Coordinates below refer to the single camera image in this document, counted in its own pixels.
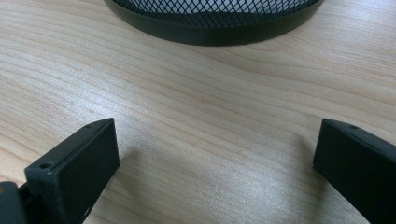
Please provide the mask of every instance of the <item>black wire mesh basket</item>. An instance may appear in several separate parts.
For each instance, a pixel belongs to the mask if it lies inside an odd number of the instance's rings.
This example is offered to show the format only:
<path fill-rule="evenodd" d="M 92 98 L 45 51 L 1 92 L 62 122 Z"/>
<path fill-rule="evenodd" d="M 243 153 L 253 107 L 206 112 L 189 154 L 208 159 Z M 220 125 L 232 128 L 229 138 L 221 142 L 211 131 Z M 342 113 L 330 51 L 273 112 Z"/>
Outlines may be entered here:
<path fill-rule="evenodd" d="M 308 20 L 323 0 L 105 0 L 123 20 L 163 39 L 204 46 L 257 42 Z"/>

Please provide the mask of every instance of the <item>black object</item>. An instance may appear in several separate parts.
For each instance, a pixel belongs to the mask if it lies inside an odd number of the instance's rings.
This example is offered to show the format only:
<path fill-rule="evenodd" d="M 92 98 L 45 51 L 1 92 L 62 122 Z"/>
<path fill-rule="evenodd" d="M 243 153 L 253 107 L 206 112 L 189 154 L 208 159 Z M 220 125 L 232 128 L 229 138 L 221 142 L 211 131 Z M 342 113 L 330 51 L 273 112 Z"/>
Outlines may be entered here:
<path fill-rule="evenodd" d="M 284 34 L 323 0 L 105 0 L 143 32 L 175 42 L 229 46 Z"/>
<path fill-rule="evenodd" d="M 320 172 L 371 223 L 396 223 L 396 146 L 324 119 L 314 158 Z"/>
<path fill-rule="evenodd" d="M 0 224 L 82 223 L 119 166 L 114 119 L 88 124 L 27 167 L 19 189 L 0 183 Z"/>

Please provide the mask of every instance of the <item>light wood surface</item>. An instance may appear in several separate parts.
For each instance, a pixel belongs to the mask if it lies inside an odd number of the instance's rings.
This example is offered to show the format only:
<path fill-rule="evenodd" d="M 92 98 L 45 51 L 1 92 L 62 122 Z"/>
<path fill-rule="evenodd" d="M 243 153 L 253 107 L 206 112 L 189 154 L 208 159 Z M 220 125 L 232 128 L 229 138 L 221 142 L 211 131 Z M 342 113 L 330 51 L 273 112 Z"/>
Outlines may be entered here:
<path fill-rule="evenodd" d="M 365 223 L 312 169 L 323 118 L 396 144 L 396 1 L 257 44 L 146 35 L 101 0 L 0 0 L 0 181 L 86 123 L 121 156 L 85 223 Z"/>

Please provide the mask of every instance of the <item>metal mesh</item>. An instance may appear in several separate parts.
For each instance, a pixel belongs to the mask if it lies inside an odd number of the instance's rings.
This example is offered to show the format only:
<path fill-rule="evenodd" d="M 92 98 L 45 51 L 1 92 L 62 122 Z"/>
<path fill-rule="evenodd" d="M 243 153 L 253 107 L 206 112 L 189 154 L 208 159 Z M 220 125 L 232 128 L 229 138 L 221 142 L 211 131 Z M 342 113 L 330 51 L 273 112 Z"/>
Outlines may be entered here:
<path fill-rule="evenodd" d="M 194 27 L 235 27 L 275 20 L 318 0 L 112 0 L 160 21 Z"/>

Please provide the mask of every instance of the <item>black plastic part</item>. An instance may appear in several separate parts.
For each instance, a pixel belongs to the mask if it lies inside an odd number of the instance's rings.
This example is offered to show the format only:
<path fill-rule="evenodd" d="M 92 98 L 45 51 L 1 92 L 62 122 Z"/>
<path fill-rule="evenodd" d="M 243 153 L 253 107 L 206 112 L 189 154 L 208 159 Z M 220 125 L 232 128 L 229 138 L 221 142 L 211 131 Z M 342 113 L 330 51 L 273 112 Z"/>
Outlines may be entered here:
<path fill-rule="evenodd" d="M 113 119 L 78 130 L 25 169 L 29 190 L 39 195 L 49 223 L 82 223 L 120 166 Z"/>
<path fill-rule="evenodd" d="M 24 214 L 18 187 L 13 182 L 0 183 L 0 224 L 29 224 Z"/>
<path fill-rule="evenodd" d="M 231 46 L 262 41 L 282 35 L 307 21 L 322 4 L 315 4 L 277 19 L 235 27 L 196 27 L 160 21 L 105 0 L 111 10 L 135 28 L 159 38 L 199 46 Z"/>
<path fill-rule="evenodd" d="M 396 223 L 396 146 L 324 119 L 314 157 L 321 173 L 371 223 Z"/>
<path fill-rule="evenodd" d="M 29 224 L 49 223 L 49 214 L 40 195 L 30 192 L 27 183 L 19 188 L 24 213 Z"/>

